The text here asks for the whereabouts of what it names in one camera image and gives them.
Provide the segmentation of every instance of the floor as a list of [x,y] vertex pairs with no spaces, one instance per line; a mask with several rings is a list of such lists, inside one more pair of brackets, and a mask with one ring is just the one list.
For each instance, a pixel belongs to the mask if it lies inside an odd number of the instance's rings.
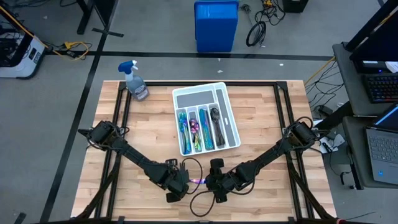
[[[312,0],[303,13],[287,14],[279,25],[268,26],[265,47],[251,48],[245,45],[251,25],[247,15],[239,11],[232,51],[236,57],[198,58],[190,54],[196,52],[193,3],[194,0],[119,0],[110,30],[125,36],[108,36],[103,49],[101,34],[91,31],[102,28],[95,11],[85,34],[77,35],[82,13],[76,4],[59,7],[59,1],[52,0],[40,7],[17,10],[18,19],[24,19],[24,25],[42,40],[53,44],[80,40],[92,43],[92,50],[100,46],[98,50],[134,52],[135,57],[99,58],[93,54],[85,60],[69,62],[46,55],[30,80],[0,79],[1,223],[13,223],[20,212],[27,214],[24,223],[40,220],[64,149],[70,149],[70,156],[50,220],[70,217],[86,146],[85,140],[71,130],[91,126],[103,80],[123,79],[117,71],[119,63],[134,58],[139,62],[138,73],[146,80],[307,80],[333,55],[332,44],[350,40],[380,8],[377,0]],[[240,1],[244,3],[253,11],[260,7],[256,0]],[[244,58],[244,54],[260,56]],[[338,73],[327,81],[342,83]],[[315,94],[315,90],[310,92],[309,100]],[[335,110],[338,103],[347,100],[342,88],[327,106]],[[394,223],[398,219],[394,210],[398,206],[396,190],[350,190],[351,176],[346,175],[348,184],[341,185],[340,178],[330,170],[327,157],[325,161],[339,217],[375,212],[354,221]],[[332,162],[337,172],[349,170],[338,163]]]

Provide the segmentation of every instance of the laptop screen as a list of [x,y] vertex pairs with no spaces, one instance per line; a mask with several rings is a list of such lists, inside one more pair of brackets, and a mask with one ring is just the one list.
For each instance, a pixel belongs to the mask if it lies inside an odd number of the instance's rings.
[[395,104],[392,108],[390,108],[389,112],[387,112],[384,116],[380,117],[375,123],[375,126],[397,131],[398,130],[398,105]]

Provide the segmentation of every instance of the spray nozzle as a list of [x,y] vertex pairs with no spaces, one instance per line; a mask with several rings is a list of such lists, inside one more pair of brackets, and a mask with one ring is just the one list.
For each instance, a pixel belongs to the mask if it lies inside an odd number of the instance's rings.
[[135,69],[138,70],[138,68],[136,67],[137,61],[135,60],[131,60],[128,62],[123,62],[119,65],[119,72],[124,72],[126,74],[131,74],[131,69]]

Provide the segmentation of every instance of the laptop keyboard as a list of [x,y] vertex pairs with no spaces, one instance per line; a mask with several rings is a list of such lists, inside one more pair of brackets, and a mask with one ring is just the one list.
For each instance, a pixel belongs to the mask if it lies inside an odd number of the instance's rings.
[[398,139],[370,136],[369,146],[373,159],[398,164]]

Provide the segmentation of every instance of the keyboard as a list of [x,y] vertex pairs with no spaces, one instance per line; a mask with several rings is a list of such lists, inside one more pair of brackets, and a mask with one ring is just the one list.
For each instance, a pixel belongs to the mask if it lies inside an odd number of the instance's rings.
[[373,159],[398,164],[398,139],[369,136],[369,148]]
[[398,75],[364,75],[364,85],[372,103],[398,100]]

